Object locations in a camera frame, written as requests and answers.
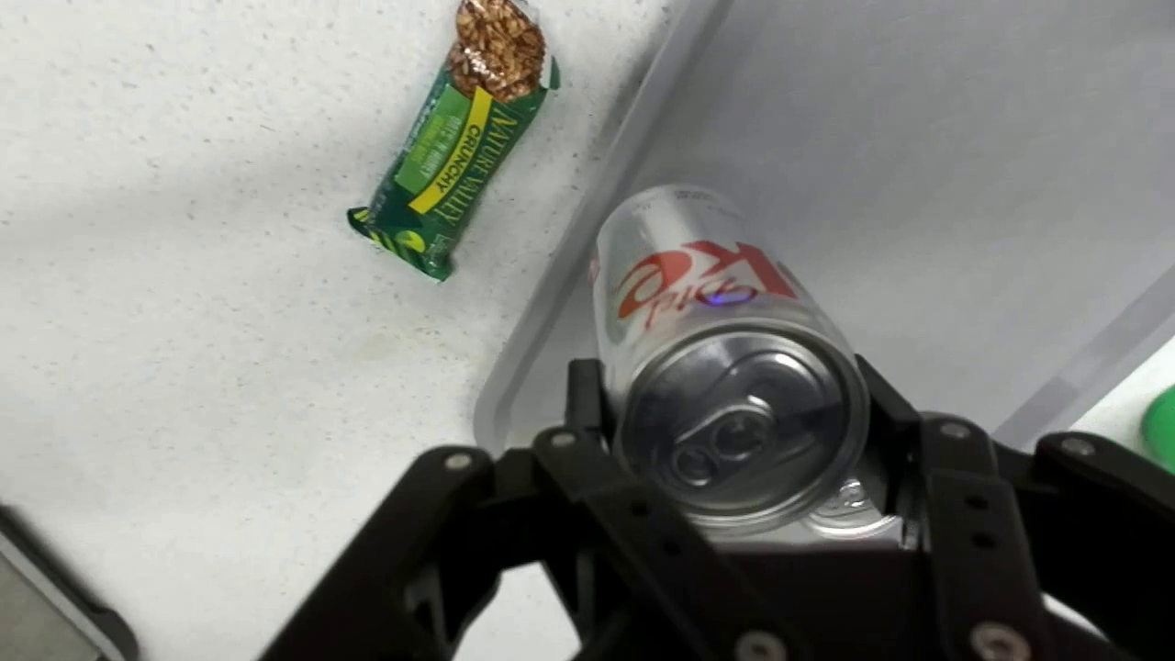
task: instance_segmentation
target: aluminum can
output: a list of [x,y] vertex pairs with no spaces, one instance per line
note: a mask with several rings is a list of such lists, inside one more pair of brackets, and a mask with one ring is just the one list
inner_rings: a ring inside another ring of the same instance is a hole
[[700,528],[763,531],[852,478],[872,397],[806,287],[706,187],[622,203],[594,242],[613,454]]

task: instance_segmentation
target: white table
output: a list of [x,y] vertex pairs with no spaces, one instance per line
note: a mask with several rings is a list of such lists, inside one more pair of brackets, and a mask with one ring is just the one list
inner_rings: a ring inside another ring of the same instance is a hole
[[257,655],[400,468],[470,439],[667,0],[535,6],[566,89],[448,287],[345,210],[457,0],[0,10],[0,498],[152,661]]

